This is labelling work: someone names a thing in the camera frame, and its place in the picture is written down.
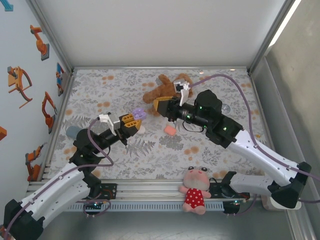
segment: brown teddy bear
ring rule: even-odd
[[[157,86],[152,91],[146,92],[143,95],[142,100],[146,104],[151,104],[156,98],[160,98],[160,97],[171,97],[171,96],[180,97],[181,96],[180,93],[176,93],[173,82],[171,82],[166,75],[160,74],[158,78],[163,84],[160,86]],[[179,76],[175,78],[175,80],[178,80],[178,79],[184,79],[189,84],[193,83],[190,77],[185,73],[180,73]],[[190,89],[189,97],[192,97],[192,95],[193,95],[193,92],[192,92],[192,89]]]

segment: pink block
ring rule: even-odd
[[[176,129],[172,126],[169,126],[167,125],[165,128],[164,128],[164,132],[170,136],[174,136],[176,134]]]

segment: patterned mat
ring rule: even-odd
[[[110,157],[113,167],[96,168],[93,171],[101,179],[182,179],[189,166],[206,167],[208,174],[217,179],[223,178],[227,171],[259,175],[262,173],[251,162],[208,141],[205,132],[187,132],[182,121],[175,124],[159,116],[152,104],[142,100],[145,92],[162,84],[157,77],[167,75],[174,80],[180,73],[186,73],[193,82],[213,74],[226,74],[240,84],[251,108],[253,131],[256,138],[266,143],[262,119],[257,107],[256,96],[246,69],[235,71],[211,69],[200,71],[192,69],[100,69],[78,70],[72,92],[67,103],[62,128],[55,147],[49,177],[53,177],[76,151],[73,140],[66,136],[69,126],[87,128],[99,114],[111,112],[119,116],[130,113],[135,108],[144,108],[147,119],[142,125],[143,135],[135,135],[125,147],[121,142],[111,146]],[[192,104],[198,93],[210,89],[223,102],[222,113],[248,126],[245,103],[232,82],[223,77],[210,79],[193,88],[194,95],[188,99]],[[175,136],[164,133],[166,125],[176,127]],[[185,124],[191,131],[199,127]],[[106,123],[97,122],[92,130],[97,134],[107,129]]]

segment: teddy bear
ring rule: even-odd
[[[207,168],[195,169],[193,166],[188,168],[184,175],[183,185],[179,187],[182,194],[186,194],[182,210],[185,212],[205,214],[205,198],[211,198],[211,193],[207,190],[210,187],[210,179],[207,176]]]
[[[180,97],[180,93],[176,93],[175,91],[175,87],[173,82],[170,81],[170,79],[164,75],[164,74],[160,74],[158,76],[158,79],[163,83],[160,86],[157,86],[155,89],[153,89],[152,91],[146,92],[143,97],[142,100],[146,103],[146,104],[151,104],[156,98],[160,98],[160,97]],[[185,73],[180,73],[175,80],[178,79],[184,79],[185,81],[187,81],[189,84],[192,84],[192,80],[190,79],[190,77],[185,74]],[[192,89],[189,90],[189,97],[192,97],[193,92]]]

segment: red polka dot dress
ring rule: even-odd
[[[193,209],[198,206],[204,206],[205,201],[202,196],[201,190],[196,188],[190,188],[186,193],[185,201],[186,204],[189,204]]]

